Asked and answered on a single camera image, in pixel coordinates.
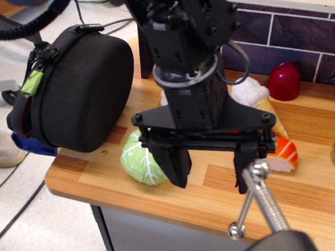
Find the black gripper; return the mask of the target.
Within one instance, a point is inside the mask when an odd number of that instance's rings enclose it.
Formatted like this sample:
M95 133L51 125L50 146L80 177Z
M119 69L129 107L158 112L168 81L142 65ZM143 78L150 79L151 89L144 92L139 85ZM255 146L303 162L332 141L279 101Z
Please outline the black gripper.
M186 188L192 167L189 150L235 151L235 185L246 194L244 169L276 149L276 117L233 100L216 75L165 92L167 105L135 114L131 121L168 180ZM241 152L251 144L254 150Z

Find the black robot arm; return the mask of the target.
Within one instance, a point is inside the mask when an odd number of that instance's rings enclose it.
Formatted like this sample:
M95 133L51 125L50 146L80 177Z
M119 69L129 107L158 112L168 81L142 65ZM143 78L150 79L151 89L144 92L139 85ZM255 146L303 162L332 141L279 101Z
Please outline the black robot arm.
M155 82L167 104L132 117L172 184L187 185L190 150L231 151L236 184L246 193L243 170L273 152L276 118L244 106L228 92L221 49L237 49L236 6L227 0L119 0L145 36Z

